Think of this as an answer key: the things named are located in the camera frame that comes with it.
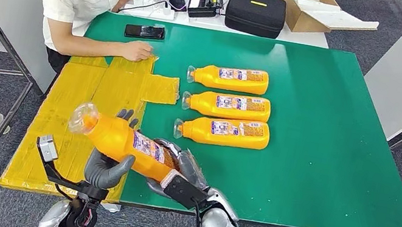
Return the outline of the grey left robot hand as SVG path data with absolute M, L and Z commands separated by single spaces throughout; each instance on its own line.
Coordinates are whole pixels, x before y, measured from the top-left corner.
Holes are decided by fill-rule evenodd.
M 131 169 L 135 159 L 134 155 L 129 154 L 121 161 L 116 161 L 94 147 L 85 166 L 85 180 L 99 189 L 115 187 Z

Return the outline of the person's right hand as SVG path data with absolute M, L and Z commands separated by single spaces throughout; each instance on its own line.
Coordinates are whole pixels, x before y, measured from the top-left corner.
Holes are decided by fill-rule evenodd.
M 150 58 L 152 50 L 152 46 L 144 41 L 130 41 L 120 45 L 118 56 L 137 62 Z

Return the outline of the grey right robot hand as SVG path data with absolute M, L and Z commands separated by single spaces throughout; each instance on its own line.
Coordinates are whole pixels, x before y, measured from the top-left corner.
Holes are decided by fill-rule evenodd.
M 154 141 L 172 157 L 175 168 L 161 182 L 146 178 L 148 187 L 161 196 L 171 198 L 190 209 L 207 199 L 209 185 L 201 168 L 189 150 L 182 150 L 166 139 L 156 138 Z

